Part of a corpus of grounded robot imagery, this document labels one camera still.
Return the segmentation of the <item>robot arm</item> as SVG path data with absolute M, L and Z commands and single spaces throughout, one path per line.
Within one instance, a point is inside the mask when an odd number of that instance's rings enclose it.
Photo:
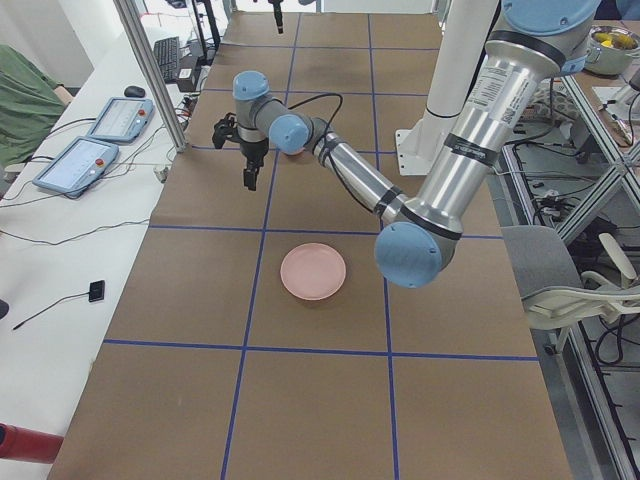
M 375 242 L 382 275 L 406 288 L 430 283 L 453 258 L 463 233 L 461 217 L 539 83 L 583 68 L 597 8 L 595 1 L 502 2 L 471 94 L 413 198 L 366 162 L 329 122 L 298 114 L 274 98 L 263 73 L 237 74 L 233 130 L 247 159 L 245 186 L 254 189 L 270 144 L 285 154 L 312 153 L 385 222 Z

